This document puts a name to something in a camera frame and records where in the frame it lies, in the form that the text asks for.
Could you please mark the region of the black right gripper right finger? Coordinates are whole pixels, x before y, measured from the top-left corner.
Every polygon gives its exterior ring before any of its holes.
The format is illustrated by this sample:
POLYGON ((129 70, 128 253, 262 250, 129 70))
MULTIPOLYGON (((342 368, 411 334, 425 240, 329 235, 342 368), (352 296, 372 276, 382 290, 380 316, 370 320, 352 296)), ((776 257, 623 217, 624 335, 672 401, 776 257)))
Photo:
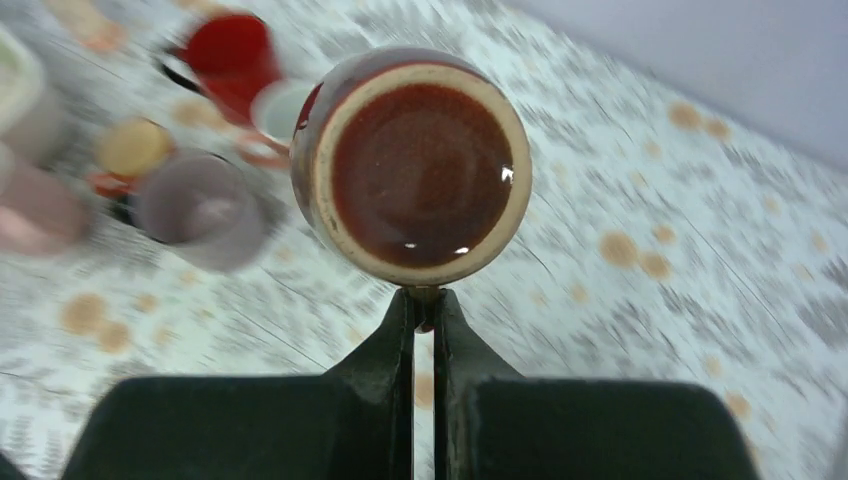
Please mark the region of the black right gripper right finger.
POLYGON ((741 430, 692 383, 520 374, 433 304, 434 473, 439 479, 754 479, 741 430))

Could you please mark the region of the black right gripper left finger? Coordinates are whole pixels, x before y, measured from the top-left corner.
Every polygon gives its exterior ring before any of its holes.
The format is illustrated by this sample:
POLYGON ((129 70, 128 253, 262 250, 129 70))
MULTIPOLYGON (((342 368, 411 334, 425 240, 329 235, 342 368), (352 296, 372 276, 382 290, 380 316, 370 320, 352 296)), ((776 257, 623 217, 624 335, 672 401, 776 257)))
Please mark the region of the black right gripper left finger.
POLYGON ((97 404, 67 479, 409 479, 416 303, 317 375, 146 376, 97 404))

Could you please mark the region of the lilac enamel mug black rim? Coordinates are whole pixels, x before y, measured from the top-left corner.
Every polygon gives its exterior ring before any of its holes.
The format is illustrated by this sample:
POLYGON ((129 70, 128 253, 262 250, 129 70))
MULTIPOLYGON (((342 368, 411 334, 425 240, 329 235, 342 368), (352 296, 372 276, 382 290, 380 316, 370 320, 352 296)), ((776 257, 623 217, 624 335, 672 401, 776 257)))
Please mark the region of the lilac enamel mug black rim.
POLYGON ((245 267, 266 239, 265 220, 245 175, 205 150, 177 150, 120 205, 125 223, 206 271, 245 267))

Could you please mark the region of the brown glazed ceramic mug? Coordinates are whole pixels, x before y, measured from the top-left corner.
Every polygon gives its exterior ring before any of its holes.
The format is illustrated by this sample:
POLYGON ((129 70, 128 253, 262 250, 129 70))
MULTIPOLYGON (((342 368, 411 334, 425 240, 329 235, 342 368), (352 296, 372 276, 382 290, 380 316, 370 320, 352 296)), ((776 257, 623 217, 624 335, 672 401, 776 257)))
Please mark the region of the brown glazed ceramic mug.
POLYGON ((289 148, 316 236, 424 306, 491 263, 532 192, 525 127, 505 93, 454 55, 385 46, 311 89, 289 148))

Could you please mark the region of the small orange cup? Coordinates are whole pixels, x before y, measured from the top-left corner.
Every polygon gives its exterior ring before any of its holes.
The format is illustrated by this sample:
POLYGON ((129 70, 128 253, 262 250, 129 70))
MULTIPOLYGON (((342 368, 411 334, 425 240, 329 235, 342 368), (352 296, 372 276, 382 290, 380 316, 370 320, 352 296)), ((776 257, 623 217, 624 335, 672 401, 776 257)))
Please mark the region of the small orange cup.
POLYGON ((137 180, 164 163, 176 148, 171 133, 145 117, 130 117, 107 129, 95 143, 93 160, 99 171, 87 177, 99 196, 130 193, 137 180))

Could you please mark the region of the pale pink mug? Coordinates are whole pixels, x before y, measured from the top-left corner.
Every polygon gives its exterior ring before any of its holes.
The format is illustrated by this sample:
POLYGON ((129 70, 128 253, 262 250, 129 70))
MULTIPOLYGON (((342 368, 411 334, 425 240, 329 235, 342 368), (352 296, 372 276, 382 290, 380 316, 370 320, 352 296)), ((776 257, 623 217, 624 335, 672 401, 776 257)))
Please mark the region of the pale pink mug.
POLYGON ((60 180, 1 146, 1 251, 57 254, 87 233, 90 215, 60 180))

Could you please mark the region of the red enamel mug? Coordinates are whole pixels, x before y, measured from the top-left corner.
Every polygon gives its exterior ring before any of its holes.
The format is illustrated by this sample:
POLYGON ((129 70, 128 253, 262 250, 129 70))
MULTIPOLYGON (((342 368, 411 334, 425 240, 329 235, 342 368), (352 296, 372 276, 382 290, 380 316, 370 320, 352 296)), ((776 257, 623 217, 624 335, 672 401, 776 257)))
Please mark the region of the red enamel mug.
POLYGON ((213 15, 184 45, 164 46, 154 59, 166 78, 209 99, 240 127, 253 125, 251 105, 259 93, 285 79, 271 29, 250 13, 213 15))

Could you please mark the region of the pink textured mug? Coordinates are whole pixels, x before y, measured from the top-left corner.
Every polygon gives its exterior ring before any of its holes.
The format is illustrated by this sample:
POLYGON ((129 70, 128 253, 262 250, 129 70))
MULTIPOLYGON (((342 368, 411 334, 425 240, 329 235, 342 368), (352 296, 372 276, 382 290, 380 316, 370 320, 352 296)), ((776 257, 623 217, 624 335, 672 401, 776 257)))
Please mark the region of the pink textured mug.
POLYGON ((279 81, 260 91, 251 103, 253 129, 235 141, 238 155, 257 167, 288 169, 299 114, 311 91, 302 81, 279 81))

